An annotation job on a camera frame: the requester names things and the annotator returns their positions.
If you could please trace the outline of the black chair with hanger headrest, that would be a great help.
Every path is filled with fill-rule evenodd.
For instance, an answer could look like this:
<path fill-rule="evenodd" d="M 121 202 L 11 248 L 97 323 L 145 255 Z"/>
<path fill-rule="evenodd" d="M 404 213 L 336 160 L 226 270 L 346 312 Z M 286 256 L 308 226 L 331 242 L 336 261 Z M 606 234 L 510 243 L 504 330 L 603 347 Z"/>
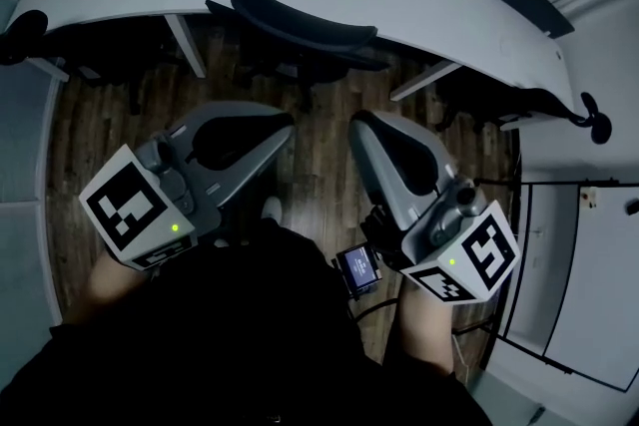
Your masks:
<path fill-rule="evenodd" d="M 589 128 L 594 144 L 606 144 L 612 135 L 611 120 L 603 114 L 587 92 L 580 94 L 588 112 L 580 116 L 568 109 L 552 93 L 539 88 L 519 89 L 503 84 L 474 86 L 456 84 L 438 86 L 440 99 L 446 104 L 442 120 L 435 125 L 438 132 L 448 129 L 459 113 L 472 117 L 473 131 L 479 134 L 487 123 L 502 126 L 507 116 L 530 118 L 534 113 L 568 120 L 579 128 Z"/>

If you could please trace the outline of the small black display screen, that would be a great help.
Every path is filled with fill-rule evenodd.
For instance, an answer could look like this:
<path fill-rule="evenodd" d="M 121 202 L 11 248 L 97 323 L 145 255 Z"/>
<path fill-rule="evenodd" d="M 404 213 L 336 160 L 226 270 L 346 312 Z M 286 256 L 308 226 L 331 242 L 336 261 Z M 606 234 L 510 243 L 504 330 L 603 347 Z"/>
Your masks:
<path fill-rule="evenodd" d="M 339 252 L 331 261 L 340 273 L 348 296 L 353 300 L 372 292 L 382 280 L 376 252 L 369 243 L 362 243 Z"/>

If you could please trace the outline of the whiteboard on black stand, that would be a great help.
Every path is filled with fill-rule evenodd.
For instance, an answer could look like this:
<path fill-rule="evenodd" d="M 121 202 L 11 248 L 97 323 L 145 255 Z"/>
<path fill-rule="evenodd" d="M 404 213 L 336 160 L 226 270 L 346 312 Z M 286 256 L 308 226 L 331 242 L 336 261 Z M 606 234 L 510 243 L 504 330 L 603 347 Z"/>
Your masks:
<path fill-rule="evenodd" d="M 626 393 L 639 376 L 639 182 L 553 181 L 573 196 L 560 234 L 570 239 L 555 273 L 542 278 L 530 257 L 534 192 L 542 181 L 508 181 L 525 208 L 522 260 L 490 321 L 501 341 L 565 374 Z"/>

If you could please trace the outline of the person's right forearm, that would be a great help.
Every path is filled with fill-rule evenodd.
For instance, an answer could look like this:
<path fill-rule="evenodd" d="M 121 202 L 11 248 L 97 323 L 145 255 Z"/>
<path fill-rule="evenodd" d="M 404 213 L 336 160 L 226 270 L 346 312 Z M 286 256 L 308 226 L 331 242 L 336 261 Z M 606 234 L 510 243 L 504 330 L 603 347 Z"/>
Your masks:
<path fill-rule="evenodd" d="M 439 374 L 453 373 L 452 314 L 450 304 L 441 302 L 411 280 L 400 287 L 395 319 L 403 351 L 432 366 Z"/>

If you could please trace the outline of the grey desk divider panel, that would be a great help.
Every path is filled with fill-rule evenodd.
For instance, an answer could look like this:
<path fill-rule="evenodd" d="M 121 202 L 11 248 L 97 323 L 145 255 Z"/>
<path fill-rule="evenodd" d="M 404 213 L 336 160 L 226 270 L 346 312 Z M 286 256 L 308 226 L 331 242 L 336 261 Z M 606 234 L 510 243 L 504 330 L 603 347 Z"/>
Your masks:
<path fill-rule="evenodd" d="M 570 21 L 548 0 L 501 1 L 551 39 L 558 39 L 574 31 Z"/>

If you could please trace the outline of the black mesh office chair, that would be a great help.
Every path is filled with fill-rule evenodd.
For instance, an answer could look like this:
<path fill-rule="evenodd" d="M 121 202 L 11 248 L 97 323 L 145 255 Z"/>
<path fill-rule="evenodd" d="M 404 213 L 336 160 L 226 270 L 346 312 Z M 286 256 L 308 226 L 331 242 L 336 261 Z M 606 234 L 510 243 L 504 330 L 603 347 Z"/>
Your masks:
<path fill-rule="evenodd" d="M 298 86 L 300 110 L 313 107 L 313 87 L 332 84 L 349 71 L 381 72 L 389 64 L 363 55 L 377 35 L 374 26 L 327 20 L 278 0 L 231 0 L 240 28 L 240 53 L 246 68 L 237 83 L 248 89 L 257 76 Z"/>

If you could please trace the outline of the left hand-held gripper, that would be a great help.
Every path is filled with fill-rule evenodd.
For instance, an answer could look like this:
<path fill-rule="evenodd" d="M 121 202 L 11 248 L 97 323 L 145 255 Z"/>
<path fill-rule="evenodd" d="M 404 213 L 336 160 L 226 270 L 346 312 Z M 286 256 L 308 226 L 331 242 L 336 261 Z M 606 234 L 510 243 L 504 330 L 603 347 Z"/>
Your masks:
<path fill-rule="evenodd" d="M 79 200 L 109 255 L 149 270 L 198 245 L 220 226 L 220 207 L 277 156 L 294 131 L 291 114 L 255 102 L 209 102 L 137 151 L 123 145 Z M 202 195 L 211 199 L 213 205 Z"/>

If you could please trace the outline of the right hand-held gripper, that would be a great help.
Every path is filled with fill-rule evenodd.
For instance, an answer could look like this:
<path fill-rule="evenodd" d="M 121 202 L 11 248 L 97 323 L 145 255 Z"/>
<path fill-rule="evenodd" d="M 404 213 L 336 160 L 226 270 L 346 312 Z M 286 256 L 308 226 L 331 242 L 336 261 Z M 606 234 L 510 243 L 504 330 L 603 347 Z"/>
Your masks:
<path fill-rule="evenodd" d="M 348 140 L 371 202 L 399 228 L 415 223 L 401 244 L 412 265 L 401 273 L 442 302 L 489 300 L 521 258 L 499 202 L 471 180 L 452 182 L 438 136 L 405 117 L 359 111 Z"/>

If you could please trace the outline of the black padded office chair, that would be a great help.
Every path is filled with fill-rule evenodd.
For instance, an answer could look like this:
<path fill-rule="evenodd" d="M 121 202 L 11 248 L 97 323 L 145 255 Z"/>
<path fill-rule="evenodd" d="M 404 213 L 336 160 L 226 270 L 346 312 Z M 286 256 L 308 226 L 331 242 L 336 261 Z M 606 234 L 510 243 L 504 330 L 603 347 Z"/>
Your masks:
<path fill-rule="evenodd" d="M 44 12 L 29 10 L 0 34 L 0 65 L 61 58 L 67 73 L 91 87 L 128 84 L 130 112 L 138 115 L 136 82 L 155 65 L 161 49 L 152 21 L 114 19 L 50 30 Z"/>

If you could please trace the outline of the person's left forearm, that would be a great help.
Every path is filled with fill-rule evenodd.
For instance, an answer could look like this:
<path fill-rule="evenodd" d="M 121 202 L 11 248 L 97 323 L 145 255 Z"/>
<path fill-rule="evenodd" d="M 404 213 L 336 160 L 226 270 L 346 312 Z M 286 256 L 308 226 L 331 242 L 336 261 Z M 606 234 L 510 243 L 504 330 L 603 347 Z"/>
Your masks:
<path fill-rule="evenodd" d="M 149 280 L 148 272 L 135 270 L 103 251 L 85 284 L 63 314 L 62 324 L 74 327 L 104 327 Z"/>

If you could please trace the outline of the person's dark clothed torso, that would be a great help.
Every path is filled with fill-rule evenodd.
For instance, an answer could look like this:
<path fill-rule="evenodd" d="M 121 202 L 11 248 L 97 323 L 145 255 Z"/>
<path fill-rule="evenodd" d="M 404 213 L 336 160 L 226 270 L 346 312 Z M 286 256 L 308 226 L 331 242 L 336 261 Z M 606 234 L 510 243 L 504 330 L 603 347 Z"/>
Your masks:
<path fill-rule="evenodd" d="M 163 265 L 104 327 L 62 323 L 0 391 L 0 426 L 492 426 L 392 322 L 369 358 L 316 244 L 262 219 L 246 245 Z"/>

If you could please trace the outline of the person's white shoe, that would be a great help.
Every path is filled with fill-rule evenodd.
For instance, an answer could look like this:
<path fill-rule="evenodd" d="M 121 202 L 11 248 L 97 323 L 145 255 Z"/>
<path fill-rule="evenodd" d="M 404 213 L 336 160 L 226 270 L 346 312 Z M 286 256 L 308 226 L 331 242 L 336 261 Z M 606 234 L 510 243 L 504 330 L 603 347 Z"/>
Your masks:
<path fill-rule="evenodd" d="M 282 202 L 278 197 L 268 197 L 263 205 L 261 219 L 271 219 L 280 224 L 283 218 Z"/>

